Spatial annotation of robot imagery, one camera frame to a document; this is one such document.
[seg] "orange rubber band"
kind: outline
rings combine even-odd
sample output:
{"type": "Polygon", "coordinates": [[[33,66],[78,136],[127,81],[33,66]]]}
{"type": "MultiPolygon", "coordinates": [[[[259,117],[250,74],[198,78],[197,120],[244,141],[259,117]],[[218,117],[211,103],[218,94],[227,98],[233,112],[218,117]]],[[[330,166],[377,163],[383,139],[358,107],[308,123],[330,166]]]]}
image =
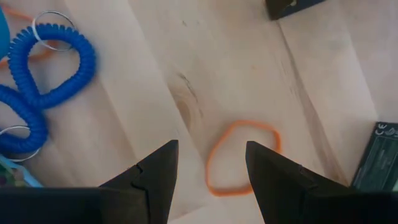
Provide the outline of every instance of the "orange rubber band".
{"type": "Polygon", "coordinates": [[[210,163],[211,160],[213,159],[213,156],[215,155],[216,150],[223,144],[229,135],[233,132],[233,130],[239,126],[253,126],[255,128],[263,129],[266,131],[272,131],[275,137],[275,152],[278,152],[279,154],[282,152],[282,141],[280,139],[280,134],[279,132],[272,127],[271,125],[259,122],[259,121],[250,121],[250,120],[238,120],[233,122],[228,129],[224,132],[224,134],[219,138],[217,143],[213,146],[213,148],[210,151],[210,154],[207,158],[206,162],[206,169],[205,169],[205,180],[206,180],[206,185],[210,193],[214,196],[217,197],[230,197],[230,196],[240,196],[240,195],[247,195],[253,193],[253,188],[251,187],[251,184],[247,184],[244,187],[238,188],[238,189],[216,189],[210,185],[210,163]]]}
{"type": "MultiPolygon", "coordinates": [[[[18,17],[18,18],[21,18],[21,19],[26,20],[26,21],[29,21],[29,22],[32,22],[32,21],[33,21],[33,18],[31,18],[30,16],[27,16],[27,15],[21,13],[21,12],[18,12],[18,11],[15,10],[15,9],[11,9],[10,7],[5,6],[4,4],[0,4],[0,6],[1,6],[1,9],[2,9],[5,13],[9,14],[10,16],[18,17]]],[[[54,40],[49,40],[48,43],[49,43],[49,45],[51,45],[52,47],[56,47],[56,46],[57,46],[57,42],[54,41],[54,40]]],[[[45,50],[44,50],[42,53],[40,53],[40,54],[35,54],[35,55],[29,56],[29,60],[30,60],[30,61],[33,61],[33,62],[36,61],[36,60],[42,60],[42,59],[45,59],[45,58],[50,57],[53,53],[54,53],[53,50],[51,50],[51,49],[45,49],[45,50]]],[[[0,61],[0,68],[7,67],[7,66],[8,66],[8,60],[7,60],[7,59],[2,59],[2,60],[0,61]]]]}

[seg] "orange cord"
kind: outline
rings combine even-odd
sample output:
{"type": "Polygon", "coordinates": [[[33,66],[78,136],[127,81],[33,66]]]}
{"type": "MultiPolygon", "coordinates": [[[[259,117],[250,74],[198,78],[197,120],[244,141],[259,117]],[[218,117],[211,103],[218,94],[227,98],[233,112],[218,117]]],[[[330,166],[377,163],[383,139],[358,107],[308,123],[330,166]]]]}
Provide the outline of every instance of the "orange cord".
{"type": "MultiPolygon", "coordinates": [[[[29,22],[32,22],[32,21],[33,21],[33,18],[31,18],[30,16],[27,16],[27,15],[21,13],[21,12],[18,12],[18,11],[15,10],[15,9],[11,9],[10,7],[5,6],[4,4],[0,4],[0,6],[1,6],[2,10],[3,10],[5,13],[9,14],[10,16],[19,17],[19,18],[21,18],[21,19],[23,19],[23,20],[26,20],[26,21],[29,21],[29,22]]],[[[52,47],[56,47],[56,46],[57,46],[57,42],[54,41],[54,40],[50,40],[50,41],[48,41],[48,43],[49,43],[49,45],[51,45],[52,47]]],[[[29,60],[30,60],[30,61],[42,60],[42,59],[45,59],[45,58],[50,57],[53,53],[54,53],[53,50],[51,50],[51,49],[45,49],[45,50],[44,50],[42,53],[40,53],[40,54],[31,55],[31,56],[29,57],[29,60]]],[[[6,66],[8,66],[8,60],[7,60],[7,59],[2,59],[2,60],[0,61],[0,68],[6,67],[6,66]]]]}
{"type": "Polygon", "coordinates": [[[239,196],[239,195],[247,195],[253,193],[253,188],[251,184],[247,184],[244,187],[238,189],[216,189],[210,185],[210,162],[215,155],[216,150],[223,144],[229,137],[229,135],[233,132],[233,130],[239,126],[253,126],[255,128],[263,129],[266,131],[272,131],[275,137],[275,152],[279,154],[282,152],[282,141],[280,139],[279,132],[272,126],[259,122],[259,121],[250,121],[250,120],[238,120],[233,122],[228,129],[223,133],[223,135],[219,138],[217,143],[213,146],[210,151],[210,154],[207,158],[206,168],[205,168],[205,180],[206,185],[210,193],[217,197],[230,197],[230,196],[239,196]]]}

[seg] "blue coiled keychain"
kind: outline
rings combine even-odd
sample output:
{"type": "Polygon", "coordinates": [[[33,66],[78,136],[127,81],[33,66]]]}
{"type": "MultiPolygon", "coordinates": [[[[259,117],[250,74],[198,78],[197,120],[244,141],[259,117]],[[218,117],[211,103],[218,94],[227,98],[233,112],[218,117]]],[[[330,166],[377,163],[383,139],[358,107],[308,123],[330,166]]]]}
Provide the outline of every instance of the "blue coiled keychain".
{"type": "Polygon", "coordinates": [[[30,129],[30,134],[25,139],[6,133],[0,135],[0,153],[27,153],[38,150],[44,144],[48,135],[42,110],[57,106],[76,95],[91,81],[95,74],[95,51],[88,40],[71,27],[66,28],[57,24],[35,26],[35,20],[45,13],[61,15],[71,22],[68,17],[59,12],[46,11],[34,19],[32,27],[22,30],[12,40],[8,64],[19,93],[0,85],[0,101],[9,105],[25,120],[30,129]],[[44,95],[39,93],[28,68],[29,53],[32,47],[42,40],[62,40],[69,43],[71,48],[76,49],[80,56],[80,66],[76,74],[44,95]]]}

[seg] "light wood surface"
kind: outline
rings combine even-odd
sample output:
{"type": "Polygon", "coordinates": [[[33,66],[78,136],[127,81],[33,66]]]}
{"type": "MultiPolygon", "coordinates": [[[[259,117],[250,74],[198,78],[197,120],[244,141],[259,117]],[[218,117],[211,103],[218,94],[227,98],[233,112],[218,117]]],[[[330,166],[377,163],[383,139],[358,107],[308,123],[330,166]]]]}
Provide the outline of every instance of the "light wood surface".
{"type": "MultiPolygon", "coordinates": [[[[262,223],[253,194],[214,198],[205,187],[210,147],[234,120],[273,125],[284,156],[345,185],[378,115],[394,121],[392,90],[380,88],[395,79],[393,0],[377,7],[380,13],[388,8],[391,17],[371,13],[371,0],[327,0],[278,22],[267,18],[262,0],[9,4],[31,16],[45,9],[68,14],[98,54],[93,83],[45,112],[49,140],[26,165],[47,186],[99,185],[178,139],[170,220],[262,223]],[[387,37],[371,35],[376,29],[389,34],[388,51],[387,37]],[[378,56],[390,62],[388,70],[378,56]]],[[[12,24],[16,30],[23,25],[12,24]]],[[[76,53],[56,54],[31,70],[46,91],[73,74],[77,63],[76,53]]],[[[0,75],[14,86],[7,70],[0,75]]],[[[6,106],[0,110],[0,126],[23,123],[6,106]]],[[[248,140],[274,145],[271,133],[237,129],[215,156],[214,186],[248,181],[248,140]]]]}

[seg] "metal key ring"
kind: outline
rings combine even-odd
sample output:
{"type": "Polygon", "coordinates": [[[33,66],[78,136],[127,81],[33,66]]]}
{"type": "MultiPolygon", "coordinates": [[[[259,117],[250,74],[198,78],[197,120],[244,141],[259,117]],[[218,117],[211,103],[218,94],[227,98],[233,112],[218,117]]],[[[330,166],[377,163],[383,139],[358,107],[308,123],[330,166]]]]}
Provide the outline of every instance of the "metal key ring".
{"type": "Polygon", "coordinates": [[[67,48],[67,49],[58,49],[58,48],[52,47],[52,46],[46,44],[46,43],[39,37],[39,34],[37,33],[37,30],[36,30],[36,21],[37,21],[40,17],[42,17],[44,14],[56,14],[56,15],[62,16],[63,18],[65,18],[65,19],[72,25],[72,27],[73,27],[75,30],[77,30],[77,28],[75,27],[75,25],[74,25],[74,23],[72,22],[72,20],[69,19],[69,17],[67,17],[66,15],[62,14],[61,12],[57,12],[57,11],[44,11],[44,12],[40,13],[39,15],[37,15],[36,17],[33,18],[33,21],[32,21],[32,30],[33,30],[33,35],[35,36],[35,38],[39,41],[40,44],[42,44],[43,46],[45,46],[45,47],[47,47],[47,48],[49,48],[49,49],[52,49],[52,50],[61,51],[61,52],[66,52],[66,51],[72,49],[72,46],[69,47],[69,48],[67,48]]]}
{"type": "MultiPolygon", "coordinates": [[[[2,134],[4,134],[4,133],[8,132],[9,130],[17,129],[17,128],[24,128],[24,129],[30,130],[30,128],[29,128],[28,126],[15,125],[15,126],[10,126],[10,127],[8,127],[8,128],[5,128],[5,129],[1,130],[1,131],[0,131],[0,136],[1,136],[2,134]]],[[[37,149],[33,154],[31,154],[30,156],[28,156],[28,157],[26,157],[26,158],[23,158],[23,159],[9,159],[9,158],[6,158],[6,159],[10,160],[11,162],[24,162],[24,161],[26,161],[26,160],[28,160],[28,159],[31,159],[31,158],[33,158],[34,156],[36,156],[37,153],[39,153],[40,150],[41,150],[41,147],[38,148],[38,149],[37,149]]]]}

